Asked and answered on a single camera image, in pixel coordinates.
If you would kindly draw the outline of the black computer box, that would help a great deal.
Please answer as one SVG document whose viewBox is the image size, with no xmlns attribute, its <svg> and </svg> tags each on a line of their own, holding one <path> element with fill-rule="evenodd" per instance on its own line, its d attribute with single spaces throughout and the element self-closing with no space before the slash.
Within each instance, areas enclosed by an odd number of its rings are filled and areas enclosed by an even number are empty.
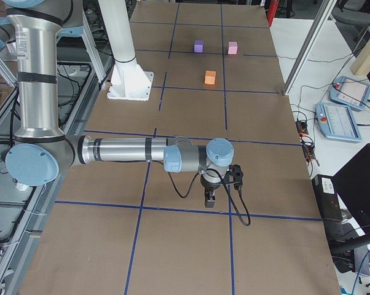
<svg viewBox="0 0 370 295">
<path fill-rule="evenodd" d="M 322 219 L 330 222 L 341 222 L 342 215 L 339 201 L 331 177 L 316 175 L 312 179 L 312 186 Z"/>
</svg>

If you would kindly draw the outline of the aluminium frame post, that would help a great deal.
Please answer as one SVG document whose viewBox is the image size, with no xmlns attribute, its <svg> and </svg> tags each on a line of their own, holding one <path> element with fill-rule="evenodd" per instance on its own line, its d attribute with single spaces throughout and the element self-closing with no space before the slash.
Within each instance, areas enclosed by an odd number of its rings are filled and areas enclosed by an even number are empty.
<svg viewBox="0 0 370 295">
<path fill-rule="evenodd" d="M 334 0 L 324 0 L 321 3 L 320 9 L 317 12 L 317 15 L 304 40 L 304 43 L 297 55 L 296 61 L 294 62 L 293 67 L 291 68 L 291 71 L 289 73 L 289 76 L 285 82 L 283 88 L 284 95 L 288 95 L 290 93 L 296 79 L 299 77 L 301 69 L 303 68 L 310 54 L 310 51 L 312 50 L 313 45 L 315 44 L 318 36 L 320 35 L 321 29 L 325 22 L 327 21 L 329 15 L 331 14 L 335 4 L 336 1 Z"/>
</svg>

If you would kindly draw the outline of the purple foam block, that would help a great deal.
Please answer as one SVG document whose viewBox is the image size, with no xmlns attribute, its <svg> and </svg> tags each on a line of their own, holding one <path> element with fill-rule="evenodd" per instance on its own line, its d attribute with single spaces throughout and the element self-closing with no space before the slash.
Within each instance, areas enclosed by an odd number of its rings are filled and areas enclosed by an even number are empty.
<svg viewBox="0 0 370 295">
<path fill-rule="evenodd" d="M 203 40 L 195 40 L 194 41 L 194 52 L 195 53 L 203 53 L 204 51 L 204 41 Z"/>
</svg>

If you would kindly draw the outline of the black monitor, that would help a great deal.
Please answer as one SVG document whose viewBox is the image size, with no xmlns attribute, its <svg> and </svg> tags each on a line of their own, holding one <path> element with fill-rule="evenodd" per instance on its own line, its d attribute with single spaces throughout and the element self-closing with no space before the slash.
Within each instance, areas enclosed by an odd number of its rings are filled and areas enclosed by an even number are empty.
<svg viewBox="0 0 370 295">
<path fill-rule="evenodd" d="M 370 232 L 370 143 L 332 178 L 334 189 L 356 222 Z"/>
</svg>

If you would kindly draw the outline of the near teach pendant tablet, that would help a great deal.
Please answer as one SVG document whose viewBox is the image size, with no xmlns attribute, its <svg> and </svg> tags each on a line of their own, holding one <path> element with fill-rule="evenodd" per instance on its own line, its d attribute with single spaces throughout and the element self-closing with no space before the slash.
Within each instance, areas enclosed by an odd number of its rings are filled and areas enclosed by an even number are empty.
<svg viewBox="0 0 370 295">
<path fill-rule="evenodd" d="M 325 138 L 359 143 L 362 140 L 349 106 L 334 103 L 315 105 L 317 121 Z"/>
</svg>

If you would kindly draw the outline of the white pedestal column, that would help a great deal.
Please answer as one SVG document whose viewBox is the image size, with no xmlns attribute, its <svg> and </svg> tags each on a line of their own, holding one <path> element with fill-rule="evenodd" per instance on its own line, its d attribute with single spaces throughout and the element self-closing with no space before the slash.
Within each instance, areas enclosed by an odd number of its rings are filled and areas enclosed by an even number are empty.
<svg viewBox="0 0 370 295">
<path fill-rule="evenodd" d="M 154 73 L 143 71 L 137 62 L 125 1 L 98 3 L 115 61 L 108 98 L 147 101 Z"/>
</svg>

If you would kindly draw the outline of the orange foam block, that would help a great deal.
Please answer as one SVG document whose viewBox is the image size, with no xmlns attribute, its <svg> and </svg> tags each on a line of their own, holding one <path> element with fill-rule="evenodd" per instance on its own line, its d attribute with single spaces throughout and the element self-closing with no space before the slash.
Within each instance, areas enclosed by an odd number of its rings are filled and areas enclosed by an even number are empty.
<svg viewBox="0 0 370 295">
<path fill-rule="evenodd" d="M 207 85 L 215 85 L 216 82 L 216 71 L 205 71 L 205 80 L 204 83 Z"/>
</svg>

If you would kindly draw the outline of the far teach pendant tablet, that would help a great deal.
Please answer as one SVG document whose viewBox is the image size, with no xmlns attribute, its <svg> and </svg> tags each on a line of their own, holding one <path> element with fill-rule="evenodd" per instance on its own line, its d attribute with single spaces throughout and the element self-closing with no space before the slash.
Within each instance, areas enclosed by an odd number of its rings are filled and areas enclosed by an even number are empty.
<svg viewBox="0 0 370 295">
<path fill-rule="evenodd" d="M 329 91 L 331 101 L 350 106 L 356 111 L 362 111 L 370 96 L 370 85 L 354 78 L 340 76 Z"/>
</svg>

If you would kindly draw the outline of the pink foam block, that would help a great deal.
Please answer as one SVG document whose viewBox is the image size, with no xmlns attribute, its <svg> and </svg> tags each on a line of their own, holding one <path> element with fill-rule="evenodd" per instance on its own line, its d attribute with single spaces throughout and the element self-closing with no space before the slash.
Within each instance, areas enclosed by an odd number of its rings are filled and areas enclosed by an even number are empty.
<svg viewBox="0 0 370 295">
<path fill-rule="evenodd" d="M 227 54 L 228 55 L 236 55 L 238 50 L 238 44 L 235 41 L 228 42 Z"/>
</svg>

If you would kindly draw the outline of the teach pendant tablet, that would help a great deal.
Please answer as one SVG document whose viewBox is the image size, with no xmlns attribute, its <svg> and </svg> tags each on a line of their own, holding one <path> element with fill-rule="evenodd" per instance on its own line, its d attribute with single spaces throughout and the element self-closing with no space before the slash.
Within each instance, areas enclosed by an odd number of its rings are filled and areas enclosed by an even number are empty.
<svg viewBox="0 0 370 295">
<path fill-rule="evenodd" d="M 362 111 L 370 96 L 370 85 L 354 78 L 340 76 L 329 91 L 331 101 L 350 106 L 356 111 Z"/>
<path fill-rule="evenodd" d="M 359 143 L 362 140 L 349 106 L 334 103 L 315 105 L 317 121 L 325 138 Z"/>
</svg>

